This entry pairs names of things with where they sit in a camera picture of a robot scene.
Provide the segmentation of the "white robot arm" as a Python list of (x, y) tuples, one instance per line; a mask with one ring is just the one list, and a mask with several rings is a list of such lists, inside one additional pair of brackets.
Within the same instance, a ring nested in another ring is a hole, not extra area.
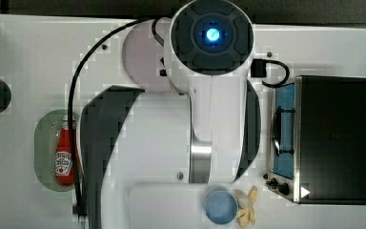
[(193, 0), (164, 38), (169, 88), (111, 86), (88, 103), (79, 148), (90, 229), (133, 229), (139, 186), (230, 184), (259, 146), (259, 100), (251, 84), (254, 28), (228, 0)]

